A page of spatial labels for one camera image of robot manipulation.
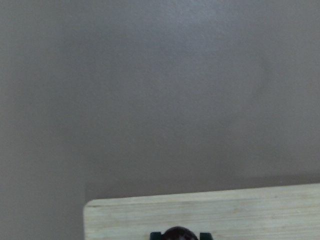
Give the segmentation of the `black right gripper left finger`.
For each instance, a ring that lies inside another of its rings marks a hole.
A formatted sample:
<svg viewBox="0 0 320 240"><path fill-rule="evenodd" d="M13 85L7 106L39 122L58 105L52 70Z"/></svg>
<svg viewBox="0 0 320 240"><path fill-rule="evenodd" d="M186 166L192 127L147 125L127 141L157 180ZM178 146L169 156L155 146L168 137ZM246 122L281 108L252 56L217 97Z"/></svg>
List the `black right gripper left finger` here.
<svg viewBox="0 0 320 240"><path fill-rule="evenodd" d="M151 232L149 234L149 240L162 240L161 232Z"/></svg>

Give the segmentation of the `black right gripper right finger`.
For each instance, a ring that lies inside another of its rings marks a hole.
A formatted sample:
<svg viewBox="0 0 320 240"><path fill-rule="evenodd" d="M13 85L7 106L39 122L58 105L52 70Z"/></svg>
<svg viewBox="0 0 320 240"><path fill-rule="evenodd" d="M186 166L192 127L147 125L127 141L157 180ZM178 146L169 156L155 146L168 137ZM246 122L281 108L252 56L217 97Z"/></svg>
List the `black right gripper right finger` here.
<svg viewBox="0 0 320 240"><path fill-rule="evenodd" d="M213 236L210 232L201 232L199 234L200 240L213 240Z"/></svg>

